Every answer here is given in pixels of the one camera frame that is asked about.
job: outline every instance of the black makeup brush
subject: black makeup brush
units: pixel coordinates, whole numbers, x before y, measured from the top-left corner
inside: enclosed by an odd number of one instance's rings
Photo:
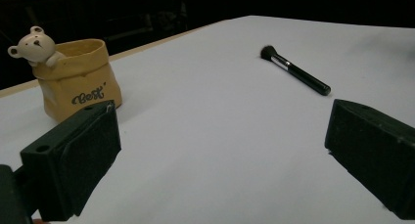
[[[277,66],[286,70],[289,74],[295,76],[297,79],[311,87],[313,90],[317,91],[321,95],[327,96],[331,89],[330,86],[316,79],[314,76],[303,71],[301,68],[293,65],[290,61],[284,59],[284,57],[278,55],[274,47],[268,45],[262,48],[260,51],[260,57],[270,61]]]

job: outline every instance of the bear figurine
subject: bear figurine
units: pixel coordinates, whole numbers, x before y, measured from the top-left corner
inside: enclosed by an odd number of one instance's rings
[[[17,46],[11,46],[8,53],[13,58],[25,58],[32,67],[38,63],[45,63],[52,67],[60,58],[65,55],[55,49],[55,42],[45,34],[40,26],[30,28],[30,34],[24,36]]]

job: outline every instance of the tan pot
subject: tan pot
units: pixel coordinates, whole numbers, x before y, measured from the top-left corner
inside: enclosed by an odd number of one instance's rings
[[[121,105],[121,92],[103,40],[71,41],[57,44],[56,49],[66,57],[52,67],[45,64],[33,67],[49,116],[61,122],[98,102],[114,100],[117,107]]]

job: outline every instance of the black object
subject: black object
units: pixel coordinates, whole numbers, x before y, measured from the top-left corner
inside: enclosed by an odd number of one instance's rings
[[[278,55],[274,47],[268,45],[262,48],[260,56],[279,67],[282,67],[289,74],[295,76],[297,79],[311,87],[313,90],[317,91],[319,94],[327,96],[330,94],[331,88],[325,83],[321,82],[314,76],[308,74],[301,68],[293,65],[290,61],[286,60],[284,57]]]
[[[382,112],[335,100],[325,147],[400,219],[415,219],[415,129]]]
[[[17,171],[0,165],[0,223],[31,223],[37,209],[44,221],[80,215],[120,149],[114,101],[76,112],[24,148]]]

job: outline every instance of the white tabletop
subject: white tabletop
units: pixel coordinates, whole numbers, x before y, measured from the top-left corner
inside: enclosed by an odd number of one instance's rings
[[[332,93],[262,60],[265,45]],[[324,140],[335,99],[415,125],[415,29],[249,16],[111,65],[122,150],[68,223],[405,222]],[[0,108],[0,163],[16,169],[19,151],[56,123],[39,87],[1,98]]]

